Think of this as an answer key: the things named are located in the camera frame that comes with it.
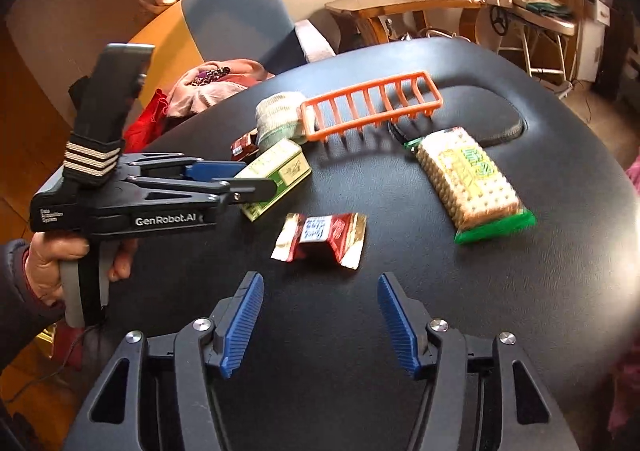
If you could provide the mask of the dark forearm sleeve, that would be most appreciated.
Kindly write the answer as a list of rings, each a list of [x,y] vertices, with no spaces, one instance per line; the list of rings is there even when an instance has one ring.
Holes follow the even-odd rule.
[[[1,246],[0,367],[4,369],[44,329],[60,321],[64,304],[48,306],[36,297],[25,273],[27,243],[17,239]]]

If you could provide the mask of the person's left hand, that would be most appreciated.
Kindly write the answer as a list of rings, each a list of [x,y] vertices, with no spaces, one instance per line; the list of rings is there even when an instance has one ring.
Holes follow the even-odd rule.
[[[107,278],[111,282],[130,277],[137,239],[119,242]],[[32,236],[24,263],[27,283],[36,297],[47,306],[64,301],[61,261],[75,261],[89,252],[89,241],[76,233],[37,232]]]

